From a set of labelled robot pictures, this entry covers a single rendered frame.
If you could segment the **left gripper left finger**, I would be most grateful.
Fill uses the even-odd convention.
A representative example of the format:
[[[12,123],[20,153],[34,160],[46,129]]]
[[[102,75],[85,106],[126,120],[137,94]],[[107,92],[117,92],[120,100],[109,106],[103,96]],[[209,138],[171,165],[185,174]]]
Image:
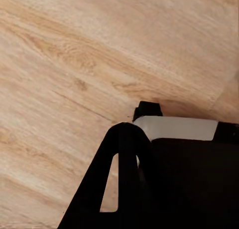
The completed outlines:
[[[100,212],[116,153],[119,154],[118,211]],[[124,122],[108,130],[57,229],[132,229]]]

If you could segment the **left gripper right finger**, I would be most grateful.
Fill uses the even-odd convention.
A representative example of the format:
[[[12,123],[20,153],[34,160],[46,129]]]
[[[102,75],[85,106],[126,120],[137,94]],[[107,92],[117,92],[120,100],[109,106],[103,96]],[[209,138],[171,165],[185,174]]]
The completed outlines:
[[[132,229],[209,229],[144,131],[125,122]],[[144,209],[138,156],[156,212]]]

